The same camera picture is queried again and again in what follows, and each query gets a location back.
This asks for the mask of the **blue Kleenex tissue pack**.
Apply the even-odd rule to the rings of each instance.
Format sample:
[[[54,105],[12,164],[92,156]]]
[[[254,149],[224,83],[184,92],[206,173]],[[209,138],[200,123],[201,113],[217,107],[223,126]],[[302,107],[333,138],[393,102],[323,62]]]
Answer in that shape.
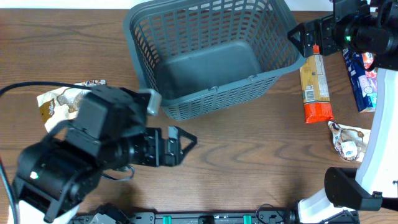
[[[343,49],[348,76],[353,89],[356,106],[360,113],[375,112],[377,101],[377,71],[366,71],[374,61],[372,54],[357,54]]]

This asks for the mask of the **orange spaghetti pasta package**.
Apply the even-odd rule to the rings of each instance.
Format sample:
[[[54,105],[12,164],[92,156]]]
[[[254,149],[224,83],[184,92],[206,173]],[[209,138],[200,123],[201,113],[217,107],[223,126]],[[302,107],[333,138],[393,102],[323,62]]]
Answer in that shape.
[[[313,46],[314,55],[300,68],[305,123],[312,124],[334,119],[319,46]]]

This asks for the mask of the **grey plastic laundry basket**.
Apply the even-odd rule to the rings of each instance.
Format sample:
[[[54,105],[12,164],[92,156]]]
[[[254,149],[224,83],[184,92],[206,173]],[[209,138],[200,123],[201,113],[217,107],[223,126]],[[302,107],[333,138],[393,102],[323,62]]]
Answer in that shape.
[[[305,59],[284,0],[148,1],[123,31],[139,86],[181,121],[259,98]]]

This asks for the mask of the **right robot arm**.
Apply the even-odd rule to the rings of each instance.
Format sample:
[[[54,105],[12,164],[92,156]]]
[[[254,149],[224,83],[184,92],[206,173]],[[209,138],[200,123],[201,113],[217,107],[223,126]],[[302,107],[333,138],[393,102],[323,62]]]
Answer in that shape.
[[[335,0],[288,39],[304,57],[342,52],[357,109],[370,131],[330,123],[335,149],[358,168],[331,167],[324,187],[299,201],[297,223],[357,223],[359,211],[397,210],[397,0]]]

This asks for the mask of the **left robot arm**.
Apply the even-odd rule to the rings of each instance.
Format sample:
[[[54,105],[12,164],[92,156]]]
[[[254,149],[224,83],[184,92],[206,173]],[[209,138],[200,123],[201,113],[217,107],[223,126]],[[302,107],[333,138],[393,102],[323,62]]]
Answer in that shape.
[[[108,170],[179,165],[197,138],[171,126],[164,139],[161,129],[147,126],[161,100],[152,89],[87,87],[76,118],[57,123],[25,148],[14,180],[4,179],[9,220],[20,223],[26,208],[43,223],[68,222]]]

